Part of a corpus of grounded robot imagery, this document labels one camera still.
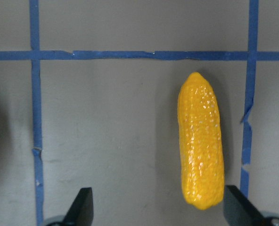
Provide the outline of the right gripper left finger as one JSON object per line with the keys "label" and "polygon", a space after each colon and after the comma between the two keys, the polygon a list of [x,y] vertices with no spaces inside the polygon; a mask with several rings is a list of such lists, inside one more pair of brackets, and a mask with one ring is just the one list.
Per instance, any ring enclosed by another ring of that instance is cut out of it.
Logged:
{"label": "right gripper left finger", "polygon": [[81,188],[62,220],[65,226],[91,226],[93,222],[93,192],[91,187]]}

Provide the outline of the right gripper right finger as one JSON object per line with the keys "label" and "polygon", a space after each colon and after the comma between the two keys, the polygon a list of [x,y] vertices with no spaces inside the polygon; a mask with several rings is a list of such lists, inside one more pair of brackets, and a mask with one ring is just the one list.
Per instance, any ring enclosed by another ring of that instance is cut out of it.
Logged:
{"label": "right gripper right finger", "polygon": [[223,214],[229,226],[271,226],[271,219],[264,217],[234,185],[225,186]]}

